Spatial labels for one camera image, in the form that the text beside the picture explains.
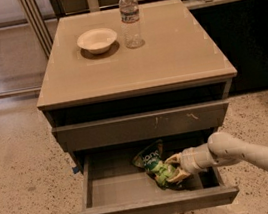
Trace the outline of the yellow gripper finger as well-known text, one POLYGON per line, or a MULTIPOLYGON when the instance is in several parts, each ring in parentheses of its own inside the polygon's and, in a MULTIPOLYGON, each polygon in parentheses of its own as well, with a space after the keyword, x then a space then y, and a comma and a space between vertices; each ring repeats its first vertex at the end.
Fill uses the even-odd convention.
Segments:
POLYGON ((168 157, 165 161, 165 164, 180 164, 181 163, 181 153, 173 154, 172 156, 168 157))
POLYGON ((174 174, 167 178, 167 182, 169 183, 181 182, 182 180, 187 179, 189 176, 190 176, 189 172, 183 170, 182 168, 176 168, 174 174))

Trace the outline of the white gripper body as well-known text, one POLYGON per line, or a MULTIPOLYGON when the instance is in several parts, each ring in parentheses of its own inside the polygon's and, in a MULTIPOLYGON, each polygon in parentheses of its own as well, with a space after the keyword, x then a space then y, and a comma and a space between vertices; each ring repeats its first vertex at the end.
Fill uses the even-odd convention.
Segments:
POLYGON ((204 156, 196 148, 186 148, 180 155, 180 164, 183 170, 191 175, 200 172, 206 172, 207 168, 203 167, 204 156))

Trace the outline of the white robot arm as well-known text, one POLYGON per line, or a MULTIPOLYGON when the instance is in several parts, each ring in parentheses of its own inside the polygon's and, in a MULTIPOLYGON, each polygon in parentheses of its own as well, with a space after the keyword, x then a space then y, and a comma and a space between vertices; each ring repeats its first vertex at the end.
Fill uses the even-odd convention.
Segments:
POLYGON ((268 147, 247 143, 229 133, 212 133, 206 143, 175 153, 165 163, 177 165, 179 173, 171 182, 181 181, 207 168, 229 166, 246 161, 268 172, 268 147))

